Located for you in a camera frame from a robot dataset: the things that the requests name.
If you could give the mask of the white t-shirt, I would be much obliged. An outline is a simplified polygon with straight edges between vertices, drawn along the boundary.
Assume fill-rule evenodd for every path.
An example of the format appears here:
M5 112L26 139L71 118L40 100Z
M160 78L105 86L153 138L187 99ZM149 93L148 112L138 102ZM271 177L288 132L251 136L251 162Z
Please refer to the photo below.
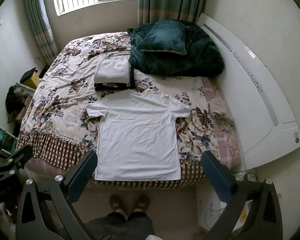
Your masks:
M124 90L87 105L99 118L98 164L101 181L179 180L181 168L175 123L190 107L168 94Z

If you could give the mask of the floral bedspread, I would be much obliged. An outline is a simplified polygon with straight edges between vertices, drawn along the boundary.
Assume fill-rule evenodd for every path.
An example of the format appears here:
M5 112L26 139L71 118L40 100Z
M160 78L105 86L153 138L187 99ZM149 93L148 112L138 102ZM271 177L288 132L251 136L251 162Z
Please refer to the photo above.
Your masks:
M95 65L116 55L129 57L129 36L125 32L91 35L70 41L41 79L21 122L18 147L31 145L33 158L27 167L52 177L79 162L88 150L97 148L97 118L90 118L86 106L110 94L94 87ZM200 156L210 150L221 156L216 123L208 113L208 102L216 94L215 84L205 77L158 77L134 72L136 90L151 89L169 94L191 109L188 118L179 118L176 135L181 179L177 181L102 181L100 187L116 189L163 188L203 184L207 181Z

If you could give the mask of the left slipper foot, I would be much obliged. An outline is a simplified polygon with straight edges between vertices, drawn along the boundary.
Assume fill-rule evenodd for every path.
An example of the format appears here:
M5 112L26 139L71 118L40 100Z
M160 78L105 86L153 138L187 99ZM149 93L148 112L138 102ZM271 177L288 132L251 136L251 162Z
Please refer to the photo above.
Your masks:
M109 198L109 205L114 212L126 215L126 207L119 195L113 194Z

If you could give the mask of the slipper foot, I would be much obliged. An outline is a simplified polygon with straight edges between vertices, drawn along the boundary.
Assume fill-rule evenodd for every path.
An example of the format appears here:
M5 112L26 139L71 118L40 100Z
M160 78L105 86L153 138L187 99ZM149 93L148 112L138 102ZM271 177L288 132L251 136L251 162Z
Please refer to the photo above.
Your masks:
M146 194L138 196L133 207L134 212L146 212L149 208L150 198Z
M114 212L126 215L126 207L119 195L113 194L109 198L109 205Z

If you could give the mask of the white headboard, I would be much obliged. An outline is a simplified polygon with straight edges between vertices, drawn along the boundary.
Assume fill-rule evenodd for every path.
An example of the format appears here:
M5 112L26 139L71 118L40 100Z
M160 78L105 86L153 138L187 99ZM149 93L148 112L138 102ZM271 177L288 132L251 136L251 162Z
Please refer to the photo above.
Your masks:
M206 14L197 24L217 45L225 69L217 84L232 114L241 163L248 171L300 147L293 112L269 70L237 36Z

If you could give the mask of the pink mattress sheet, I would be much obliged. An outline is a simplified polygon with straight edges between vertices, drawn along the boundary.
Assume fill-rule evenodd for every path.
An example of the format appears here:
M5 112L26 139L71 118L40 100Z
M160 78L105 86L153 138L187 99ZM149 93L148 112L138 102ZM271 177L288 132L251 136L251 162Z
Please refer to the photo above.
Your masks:
M222 164L232 169L241 162L235 123L216 81L202 78L208 114L212 119Z

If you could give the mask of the dark trousers legs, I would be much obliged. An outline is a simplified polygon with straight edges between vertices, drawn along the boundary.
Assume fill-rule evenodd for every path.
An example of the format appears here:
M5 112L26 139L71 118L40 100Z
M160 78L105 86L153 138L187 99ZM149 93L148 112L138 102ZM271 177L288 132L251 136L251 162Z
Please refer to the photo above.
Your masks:
M146 239L155 234L152 220L141 211L132 212L128 218L121 213L111 212L85 226L95 239Z

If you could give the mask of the yellow box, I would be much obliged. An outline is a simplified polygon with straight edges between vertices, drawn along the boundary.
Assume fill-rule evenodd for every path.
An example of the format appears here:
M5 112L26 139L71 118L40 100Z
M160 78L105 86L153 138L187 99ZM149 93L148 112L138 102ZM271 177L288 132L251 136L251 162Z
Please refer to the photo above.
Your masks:
M31 87L33 89L37 89L39 85L39 76L37 75L36 72L34 72L32 76L29 77L27 80L25 80L22 84Z

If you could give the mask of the right slipper foot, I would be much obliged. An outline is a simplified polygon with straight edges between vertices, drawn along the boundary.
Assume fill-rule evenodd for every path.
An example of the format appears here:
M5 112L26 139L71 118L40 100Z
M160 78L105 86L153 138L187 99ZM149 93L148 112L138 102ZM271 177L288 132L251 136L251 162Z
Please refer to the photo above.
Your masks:
M150 198L146 194L138 196L133 207L134 212L146 212L149 208Z

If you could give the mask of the black cap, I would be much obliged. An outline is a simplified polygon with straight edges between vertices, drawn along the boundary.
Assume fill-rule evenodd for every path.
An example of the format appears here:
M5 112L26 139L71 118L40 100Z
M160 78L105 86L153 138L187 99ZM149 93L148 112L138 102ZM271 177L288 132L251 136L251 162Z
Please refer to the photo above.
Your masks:
M20 79L20 83L26 82L28 79L30 79L34 73L37 73L38 70L36 68L32 68L31 70L26 71L23 76Z

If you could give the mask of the folded black garment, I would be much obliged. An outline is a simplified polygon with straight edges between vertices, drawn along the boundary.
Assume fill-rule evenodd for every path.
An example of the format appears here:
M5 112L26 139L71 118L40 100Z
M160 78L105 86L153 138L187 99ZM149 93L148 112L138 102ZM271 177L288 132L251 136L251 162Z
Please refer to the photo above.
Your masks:
M130 68L130 80L128 84L124 83L95 83L94 82L94 89L96 91L101 90L125 90L130 89L134 85L132 84L134 82L134 69Z

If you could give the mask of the folded white fleece garment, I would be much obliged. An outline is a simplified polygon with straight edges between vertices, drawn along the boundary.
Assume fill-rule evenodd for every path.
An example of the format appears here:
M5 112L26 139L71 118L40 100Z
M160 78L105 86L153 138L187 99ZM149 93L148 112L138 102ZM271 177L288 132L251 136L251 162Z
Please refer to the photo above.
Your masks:
M95 69L95 83L124 83L130 80L130 63L127 58L100 62Z

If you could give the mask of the dark green blanket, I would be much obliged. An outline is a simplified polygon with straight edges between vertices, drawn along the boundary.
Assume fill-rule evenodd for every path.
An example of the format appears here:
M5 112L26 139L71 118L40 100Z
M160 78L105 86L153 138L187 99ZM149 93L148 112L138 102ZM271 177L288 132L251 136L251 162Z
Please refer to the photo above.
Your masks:
M215 42L198 25L181 20L173 21L186 26L186 55L138 50L138 43L146 37L157 22L143 24L136 29L127 30L131 44L129 58L131 66L145 74L162 77L200 76L215 79L225 68Z

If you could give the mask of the left green curtain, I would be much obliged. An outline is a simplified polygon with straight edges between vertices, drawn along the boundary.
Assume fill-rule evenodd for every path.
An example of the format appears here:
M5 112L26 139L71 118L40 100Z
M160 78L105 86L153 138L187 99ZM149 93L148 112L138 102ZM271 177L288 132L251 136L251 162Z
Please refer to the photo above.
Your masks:
M34 38L44 61L51 65L58 55L53 32L46 14L44 0L24 0Z

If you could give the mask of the green curtain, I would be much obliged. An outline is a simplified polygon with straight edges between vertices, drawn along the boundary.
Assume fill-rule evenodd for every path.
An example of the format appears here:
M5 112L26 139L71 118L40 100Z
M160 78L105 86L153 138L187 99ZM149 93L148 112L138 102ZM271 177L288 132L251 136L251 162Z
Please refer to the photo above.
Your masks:
M53 32L46 14L44 0L24 0L34 38L44 61L51 65L58 55Z
M160 20L197 22L205 0L138 0L138 25Z

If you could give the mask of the dark green pillow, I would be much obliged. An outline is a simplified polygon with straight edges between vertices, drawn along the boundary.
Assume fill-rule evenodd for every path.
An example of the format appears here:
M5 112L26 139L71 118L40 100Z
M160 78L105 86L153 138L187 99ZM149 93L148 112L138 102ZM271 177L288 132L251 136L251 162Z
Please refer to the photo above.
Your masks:
M158 21L151 31L138 43L137 49L146 52L167 52L186 55L186 26L178 21Z

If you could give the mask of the right green curtain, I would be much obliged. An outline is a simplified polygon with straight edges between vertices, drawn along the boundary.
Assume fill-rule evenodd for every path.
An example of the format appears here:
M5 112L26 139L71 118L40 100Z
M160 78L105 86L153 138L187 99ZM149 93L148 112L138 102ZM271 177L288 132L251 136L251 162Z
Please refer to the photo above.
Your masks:
M197 22L205 0L138 0L138 25L160 20Z

